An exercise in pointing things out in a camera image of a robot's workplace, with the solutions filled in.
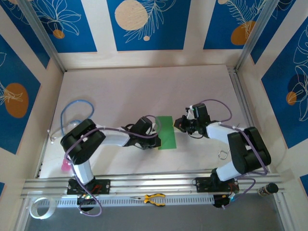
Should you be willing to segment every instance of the pink object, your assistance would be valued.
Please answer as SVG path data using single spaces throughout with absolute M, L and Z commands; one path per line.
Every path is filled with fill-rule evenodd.
M 63 159 L 61 170 L 62 171 L 69 171 L 69 170 L 71 170 L 71 165 L 69 164 L 68 160 Z

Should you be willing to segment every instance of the metal hook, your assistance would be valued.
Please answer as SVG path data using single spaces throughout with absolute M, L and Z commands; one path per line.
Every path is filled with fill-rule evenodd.
M 227 151 L 227 152 L 225 152 L 225 151 L 221 150 L 221 151 L 218 153 L 218 158 L 219 158 L 219 159 L 221 159 L 221 160 L 225 160 L 225 159 L 227 159 L 229 152 L 230 152 L 230 148 L 228 149 L 228 151 Z M 221 154 L 221 153 L 226 154 L 226 156 L 225 156 L 225 157 L 220 157 L 220 154 Z

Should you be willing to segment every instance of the orange circle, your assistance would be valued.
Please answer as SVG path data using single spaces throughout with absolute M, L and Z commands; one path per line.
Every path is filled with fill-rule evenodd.
M 58 30 L 58 29 L 54 30 L 54 31 L 52 32 L 52 34 L 53 34 L 53 36 L 55 36 L 57 39 L 63 39 L 63 38 L 65 37 L 65 34 L 63 33 L 63 31 Z
M 15 118 L 22 118 L 27 113 L 27 109 L 29 106 L 29 97 L 27 90 L 23 85 L 19 83 L 11 83 L 6 87 L 6 90 L 9 92 L 4 92 L 4 95 L 8 97 L 5 100 L 5 108 L 8 113 Z
M 287 94 L 287 103 L 289 105 L 294 105 L 296 103 L 296 94 L 295 92 L 291 91 Z
M 231 35 L 231 42 L 234 45 L 244 45 L 247 42 L 247 39 L 254 28 L 256 22 L 249 21 L 245 24 L 239 25 Z

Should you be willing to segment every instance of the gray floor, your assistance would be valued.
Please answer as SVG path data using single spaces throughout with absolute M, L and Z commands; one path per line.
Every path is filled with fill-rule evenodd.
M 280 231 L 273 196 L 245 195 L 226 210 L 212 205 L 105 207 L 89 218 L 76 208 L 58 208 L 46 220 L 29 217 L 26 231 Z

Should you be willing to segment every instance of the pliers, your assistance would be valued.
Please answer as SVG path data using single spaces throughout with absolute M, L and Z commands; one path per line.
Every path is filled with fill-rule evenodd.
M 159 204 L 159 203 L 156 203 L 156 202 L 150 200 L 150 199 L 157 197 L 157 196 L 166 197 L 166 195 L 164 195 L 164 194 L 156 193 L 156 194 L 153 194 L 153 195 L 134 196 L 134 197 L 131 197 L 131 199 L 136 200 L 136 201 L 143 201 L 144 203 L 151 203 L 151 204 L 158 206 L 158 207 L 165 206 L 166 205 L 165 203 Z

